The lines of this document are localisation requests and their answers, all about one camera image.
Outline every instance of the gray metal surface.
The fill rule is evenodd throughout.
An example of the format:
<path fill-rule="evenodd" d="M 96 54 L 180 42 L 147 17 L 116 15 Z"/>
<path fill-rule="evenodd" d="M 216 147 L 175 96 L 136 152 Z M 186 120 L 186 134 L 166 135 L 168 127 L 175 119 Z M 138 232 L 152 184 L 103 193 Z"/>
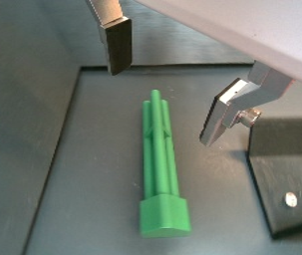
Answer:
<path fill-rule="evenodd" d="M 0 1 L 0 255 L 21 254 L 77 66 L 35 1 Z"/>
<path fill-rule="evenodd" d="M 270 239 L 249 174 L 249 129 L 234 127 L 206 148 L 198 141 L 212 96 L 247 68 L 131 69 L 117 77 L 84 72 L 28 246 L 40 254 L 302 254 L 302 234 Z M 142 102 L 168 100 L 176 173 L 192 232 L 142 239 Z M 263 108 L 302 116 L 302 85 Z"/>
<path fill-rule="evenodd" d="M 251 63 L 232 48 L 176 23 L 134 0 L 120 1 L 134 21 L 134 65 Z M 97 23 L 85 0 L 39 0 L 45 19 L 81 66 L 105 66 Z"/>

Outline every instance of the gray wall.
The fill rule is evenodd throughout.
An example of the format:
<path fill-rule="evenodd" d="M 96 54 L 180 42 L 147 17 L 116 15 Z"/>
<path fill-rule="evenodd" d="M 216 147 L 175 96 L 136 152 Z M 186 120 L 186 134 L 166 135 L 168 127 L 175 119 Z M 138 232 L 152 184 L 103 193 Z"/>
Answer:
<path fill-rule="evenodd" d="M 0 254 L 24 248 L 76 81 L 48 14 L 0 1 Z"/>

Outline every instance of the white panel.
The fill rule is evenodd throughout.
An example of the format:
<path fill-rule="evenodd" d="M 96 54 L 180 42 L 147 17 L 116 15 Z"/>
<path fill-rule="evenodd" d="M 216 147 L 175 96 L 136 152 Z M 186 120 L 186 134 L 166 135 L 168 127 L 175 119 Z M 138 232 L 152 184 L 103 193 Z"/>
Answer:
<path fill-rule="evenodd" d="M 302 81 L 302 1 L 138 0 Z"/>

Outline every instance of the gray floor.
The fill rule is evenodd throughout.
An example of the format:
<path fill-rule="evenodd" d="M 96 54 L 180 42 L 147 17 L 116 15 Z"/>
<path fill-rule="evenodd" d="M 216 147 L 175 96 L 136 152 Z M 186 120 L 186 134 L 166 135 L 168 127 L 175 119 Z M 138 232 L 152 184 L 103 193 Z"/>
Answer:
<path fill-rule="evenodd" d="M 198 134 L 214 95 L 246 67 L 138 68 L 81 75 L 27 254 L 302 254 L 302 234 L 273 241 L 245 160 L 249 130 L 211 148 Z M 142 102 L 168 100 L 180 195 L 190 237 L 142 239 Z M 302 117 L 302 85 L 262 107 Z"/>

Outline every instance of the green plastic object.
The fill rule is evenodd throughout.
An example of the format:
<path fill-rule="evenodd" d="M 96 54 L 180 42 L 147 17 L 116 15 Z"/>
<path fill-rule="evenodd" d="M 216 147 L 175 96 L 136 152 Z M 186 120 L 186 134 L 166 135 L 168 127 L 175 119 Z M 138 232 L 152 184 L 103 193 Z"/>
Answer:
<path fill-rule="evenodd" d="M 144 200 L 140 229 L 144 238 L 190 233 L 186 200 L 179 197 L 167 101 L 159 91 L 143 103 Z"/>

